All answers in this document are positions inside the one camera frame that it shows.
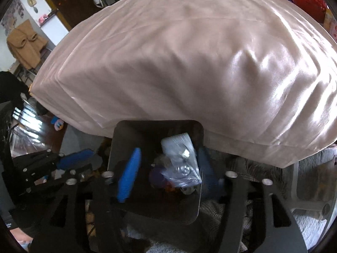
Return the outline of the duck plush toy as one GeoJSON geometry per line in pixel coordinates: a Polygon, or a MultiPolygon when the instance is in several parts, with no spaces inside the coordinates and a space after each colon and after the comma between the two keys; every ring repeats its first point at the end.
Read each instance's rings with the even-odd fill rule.
{"type": "Polygon", "coordinates": [[[64,127],[64,121],[61,120],[60,118],[54,116],[52,119],[51,119],[51,122],[50,122],[53,126],[54,126],[54,129],[56,131],[60,131],[63,129],[64,127]]]}

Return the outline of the pink satin tablecloth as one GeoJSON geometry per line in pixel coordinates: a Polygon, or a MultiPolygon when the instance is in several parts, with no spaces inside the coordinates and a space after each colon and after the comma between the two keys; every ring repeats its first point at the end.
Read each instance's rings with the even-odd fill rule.
{"type": "Polygon", "coordinates": [[[206,147],[285,168],[336,141],[336,42],[287,0],[121,0],[61,40],[30,92],[84,133],[192,119],[206,147]]]}

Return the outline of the tan coat on chair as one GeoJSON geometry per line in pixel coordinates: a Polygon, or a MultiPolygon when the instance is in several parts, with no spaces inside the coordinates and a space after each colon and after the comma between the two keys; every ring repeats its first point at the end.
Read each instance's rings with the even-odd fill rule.
{"type": "Polygon", "coordinates": [[[29,20],[14,28],[6,39],[13,57],[27,70],[35,69],[40,64],[41,51],[48,42],[33,29],[29,20]]]}

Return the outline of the silver foil snack bag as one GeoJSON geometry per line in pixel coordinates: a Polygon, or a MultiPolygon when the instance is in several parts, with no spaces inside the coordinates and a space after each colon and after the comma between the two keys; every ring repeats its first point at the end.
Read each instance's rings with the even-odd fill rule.
{"type": "Polygon", "coordinates": [[[187,188],[202,183],[197,155],[188,133],[164,138],[161,145],[164,156],[170,160],[162,175],[173,187],[187,188]]]}

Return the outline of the red plastic basket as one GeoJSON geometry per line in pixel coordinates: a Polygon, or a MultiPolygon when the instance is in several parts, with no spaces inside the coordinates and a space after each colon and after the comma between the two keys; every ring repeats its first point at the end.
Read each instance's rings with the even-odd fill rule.
{"type": "Polygon", "coordinates": [[[324,23],[327,10],[324,0],[293,0],[293,2],[318,23],[324,23]]]}

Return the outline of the black trash bin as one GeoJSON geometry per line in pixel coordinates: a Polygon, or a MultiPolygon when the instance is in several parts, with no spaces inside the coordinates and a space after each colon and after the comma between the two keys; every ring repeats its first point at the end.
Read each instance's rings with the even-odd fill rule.
{"type": "Polygon", "coordinates": [[[164,156],[161,142],[181,134],[189,135],[194,151],[202,147],[204,131],[197,121],[121,121],[116,125],[108,162],[108,169],[115,174],[111,197],[116,207],[165,222],[190,225],[196,220],[201,184],[174,187],[163,174],[171,163],[164,156]],[[135,159],[139,161],[138,171],[130,177],[130,192],[122,196],[118,181],[128,178],[126,166],[135,159]]]}

